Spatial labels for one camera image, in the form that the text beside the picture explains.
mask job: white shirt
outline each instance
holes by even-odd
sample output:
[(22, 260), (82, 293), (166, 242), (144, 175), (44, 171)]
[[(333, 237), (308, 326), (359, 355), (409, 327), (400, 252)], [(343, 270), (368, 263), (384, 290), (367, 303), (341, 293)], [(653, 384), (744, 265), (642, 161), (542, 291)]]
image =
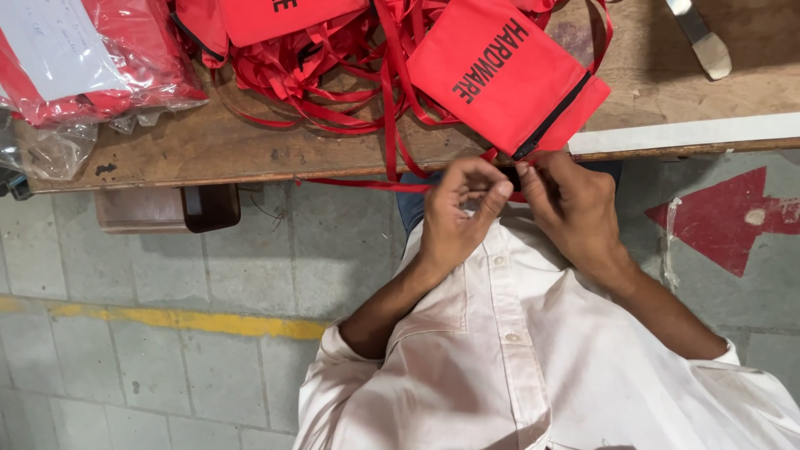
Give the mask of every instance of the white shirt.
[(520, 211), (398, 323), (384, 362), (328, 327), (295, 450), (800, 448), (778, 380), (740, 367), (730, 342), (714, 361), (668, 350)]

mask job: shirt pocket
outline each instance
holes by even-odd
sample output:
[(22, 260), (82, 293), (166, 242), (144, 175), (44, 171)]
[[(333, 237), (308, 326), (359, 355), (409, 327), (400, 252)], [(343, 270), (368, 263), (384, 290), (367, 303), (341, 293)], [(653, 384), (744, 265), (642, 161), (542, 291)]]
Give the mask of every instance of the shirt pocket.
[(466, 332), (466, 298), (464, 264), (461, 264), (398, 322), (389, 338), (386, 357), (410, 335), (429, 331)]

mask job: concrete floor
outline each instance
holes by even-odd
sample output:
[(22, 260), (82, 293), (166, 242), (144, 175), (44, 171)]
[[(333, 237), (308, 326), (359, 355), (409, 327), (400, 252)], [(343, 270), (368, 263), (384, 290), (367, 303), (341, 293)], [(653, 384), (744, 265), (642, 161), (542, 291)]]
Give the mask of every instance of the concrete floor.
[[(644, 210), (758, 167), (765, 195), (800, 197), (775, 153), (626, 162), (623, 241), (658, 275)], [(86, 193), (0, 199), (0, 448), (291, 447), (320, 323), (391, 277), (404, 232), (386, 192), (248, 187), (241, 223), (204, 235), (105, 235)], [(800, 398), (800, 235), (761, 234), (742, 277), (670, 252), (678, 296)]]

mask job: red arrow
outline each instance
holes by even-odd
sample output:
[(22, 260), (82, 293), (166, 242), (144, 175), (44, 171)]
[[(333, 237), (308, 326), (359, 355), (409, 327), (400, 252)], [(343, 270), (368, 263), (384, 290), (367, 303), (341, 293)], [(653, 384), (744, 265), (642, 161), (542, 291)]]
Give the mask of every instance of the red arrow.
[[(728, 272), (741, 277), (761, 233), (800, 235), (800, 198), (764, 196), (760, 167), (681, 197), (674, 235)], [(668, 203), (645, 211), (666, 229)]]

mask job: knife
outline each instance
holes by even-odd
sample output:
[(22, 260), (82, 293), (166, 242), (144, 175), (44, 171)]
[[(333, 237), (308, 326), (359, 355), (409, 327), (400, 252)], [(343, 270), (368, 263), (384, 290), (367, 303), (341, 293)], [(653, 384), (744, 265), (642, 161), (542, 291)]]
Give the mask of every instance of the knife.
[(692, 50), (698, 56), (702, 68), (713, 80), (719, 80), (730, 73), (728, 47), (715, 33), (709, 31), (706, 23), (694, 8), (691, 0), (666, 0), (672, 14), (678, 20)]

